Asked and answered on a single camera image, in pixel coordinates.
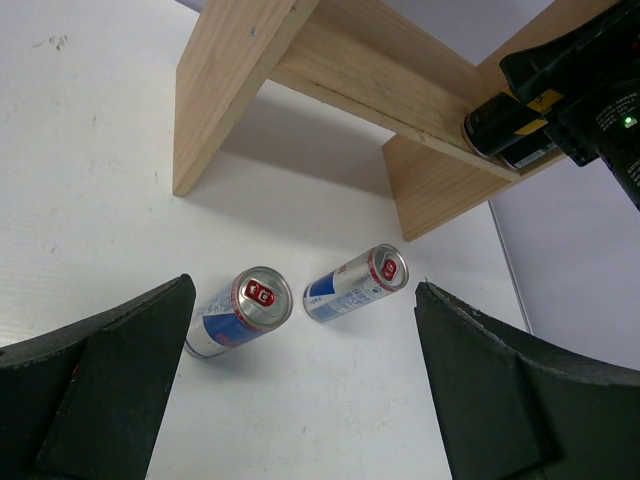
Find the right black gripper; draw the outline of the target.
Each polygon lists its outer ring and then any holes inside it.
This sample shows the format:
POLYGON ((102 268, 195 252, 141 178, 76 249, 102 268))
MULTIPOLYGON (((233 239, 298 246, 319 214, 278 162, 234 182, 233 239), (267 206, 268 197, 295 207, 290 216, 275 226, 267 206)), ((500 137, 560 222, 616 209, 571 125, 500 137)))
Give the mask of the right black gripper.
POLYGON ((528 104, 562 97, 543 113, 546 135, 579 166, 639 166, 639 3, 619 1, 573 31, 507 55, 500 68, 528 104))

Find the black gold can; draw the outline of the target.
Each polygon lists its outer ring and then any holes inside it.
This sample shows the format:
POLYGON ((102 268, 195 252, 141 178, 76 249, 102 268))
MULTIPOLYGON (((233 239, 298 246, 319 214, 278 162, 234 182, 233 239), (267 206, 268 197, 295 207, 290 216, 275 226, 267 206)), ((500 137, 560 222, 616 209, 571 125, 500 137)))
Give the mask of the black gold can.
POLYGON ((465 117, 463 138, 479 156, 495 156, 544 126, 548 109, 545 97, 524 104, 505 88, 465 117))
POLYGON ((502 150, 496 155, 505 165, 519 170, 541 158, 556 147, 556 144, 545 134, 533 133, 502 150))

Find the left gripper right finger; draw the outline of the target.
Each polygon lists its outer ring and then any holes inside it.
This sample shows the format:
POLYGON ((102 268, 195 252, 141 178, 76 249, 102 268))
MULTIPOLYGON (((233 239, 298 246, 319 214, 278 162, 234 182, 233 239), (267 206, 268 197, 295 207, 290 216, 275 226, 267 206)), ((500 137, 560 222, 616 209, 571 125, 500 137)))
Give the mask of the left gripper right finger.
POLYGON ((453 478, 638 478, 638 371, 541 340, 427 281, 415 317, 453 478))

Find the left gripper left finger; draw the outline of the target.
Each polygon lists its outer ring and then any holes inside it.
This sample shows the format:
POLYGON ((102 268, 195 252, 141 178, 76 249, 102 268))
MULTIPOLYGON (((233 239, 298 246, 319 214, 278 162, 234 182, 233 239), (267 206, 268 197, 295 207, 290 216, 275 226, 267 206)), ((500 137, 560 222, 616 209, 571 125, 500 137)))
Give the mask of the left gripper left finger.
POLYGON ((2 478, 145 478, 195 297, 183 274, 2 347, 2 478))

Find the black gold can front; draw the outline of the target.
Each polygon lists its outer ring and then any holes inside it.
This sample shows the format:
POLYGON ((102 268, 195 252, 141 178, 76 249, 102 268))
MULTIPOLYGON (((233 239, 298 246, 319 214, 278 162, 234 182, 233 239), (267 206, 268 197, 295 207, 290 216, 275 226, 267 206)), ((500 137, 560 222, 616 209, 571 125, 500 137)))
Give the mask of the black gold can front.
POLYGON ((465 117, 463 138, 479 156, 495 156, 544 126, 548 109, 545 97, 524 104, 505 88, 465 117))

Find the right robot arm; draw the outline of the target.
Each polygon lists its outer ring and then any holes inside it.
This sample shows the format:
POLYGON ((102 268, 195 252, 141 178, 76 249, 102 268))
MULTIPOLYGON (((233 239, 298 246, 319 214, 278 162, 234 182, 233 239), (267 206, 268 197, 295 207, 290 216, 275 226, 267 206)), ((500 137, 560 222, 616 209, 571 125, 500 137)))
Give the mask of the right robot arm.
POLYGON ((500 68, 528 104, 552 90, 546 135, 583 167, 601 159, 639 202, 639 4, 619 1, 573 31, 504 57, 500 68))

